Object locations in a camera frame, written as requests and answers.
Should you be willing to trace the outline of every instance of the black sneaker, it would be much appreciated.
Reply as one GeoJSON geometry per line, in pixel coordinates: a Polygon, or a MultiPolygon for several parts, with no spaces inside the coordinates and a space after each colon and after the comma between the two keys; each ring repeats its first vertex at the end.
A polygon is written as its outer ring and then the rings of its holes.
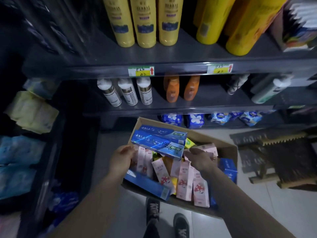
{"type": "Polygon", "coordinates": [[[146,223],[151,219],[159,221],[159,204],[160,202],[152,198],[146,198],[146,223]]]}
{"type": "Polygon", "coordinates": [[[173,225],[176,238],[189,238],[189,224],[183,214],[177,213],[174,216],[173,225]]]}

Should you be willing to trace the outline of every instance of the hand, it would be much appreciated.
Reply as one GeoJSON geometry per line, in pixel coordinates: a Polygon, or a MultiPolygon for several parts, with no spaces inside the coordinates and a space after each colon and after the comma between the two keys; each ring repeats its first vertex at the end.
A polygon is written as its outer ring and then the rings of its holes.
{"type": "Polygon", "coordinates": [[[216,166],[209,154],[199,148],[190,148],[189,151],[184,151],[184,155],[191,161],[192,167],[199,172],[206,172],[210,167],[216,166]]]}
{"type": "Polygon", "coordinates": [[[110,159],[109,176],[124,177],[128,171],[131,159],[136,150],[129,145],[123,145],[117,148],[110,159]]]}

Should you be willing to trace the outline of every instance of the tiled floor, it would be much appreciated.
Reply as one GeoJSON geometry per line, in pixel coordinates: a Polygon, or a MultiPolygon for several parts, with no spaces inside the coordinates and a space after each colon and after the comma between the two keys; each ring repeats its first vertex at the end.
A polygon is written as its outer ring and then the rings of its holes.
{"type": "MultiPolygon", "coordinates": [[[[201,133],[232,143],[229,135],[243,130],[209,129],[201,133]]],[[[98,137],[92,186],[105,176],[112,152],[129,140],[129,133],[100,134],[98,137]]],[[[297,238],[317,237],[317,193],[302,190],[280,189],[275,182],[252,185],[241,170],[238,159],[238,186],[262,208],[275,217],[297,238]]],[[[122,189],[117,217],[105,237],[143,237],[145,232],[145,197],[122,189]]],[[[159,233],[161,237],[174,237],[173,217],[183,213],[190,223],[190,237],[230,238],[223,220],[201,215],[161,203],[159,233]]]]}

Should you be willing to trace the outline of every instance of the shoelace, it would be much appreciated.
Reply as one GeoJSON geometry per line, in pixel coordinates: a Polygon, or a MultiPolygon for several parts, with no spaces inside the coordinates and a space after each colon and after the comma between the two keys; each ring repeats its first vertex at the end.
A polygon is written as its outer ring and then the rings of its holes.
{"type": "Polygon", "coordinates": [[[158,217],[159,216],[159,205],[158,204],[150,204],[150,209],[151,209],[151,213],[153,214],[154,217],[158,217]]]}
{"type": "Polygon", "coordinates": [[[187,238],[186,229],[178,229],[178,234],[180,237],[187,238]]]}

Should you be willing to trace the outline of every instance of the person's left hand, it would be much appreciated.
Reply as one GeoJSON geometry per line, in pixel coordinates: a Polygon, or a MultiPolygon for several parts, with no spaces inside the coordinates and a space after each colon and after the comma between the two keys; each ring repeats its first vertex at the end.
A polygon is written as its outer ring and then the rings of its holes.
{"type": "Polygon", "coordinates": [[[110,159],[109,175],[112,177],[124,177],[135,152],[130,145],[123,145],[117,148],[110,159]]]}

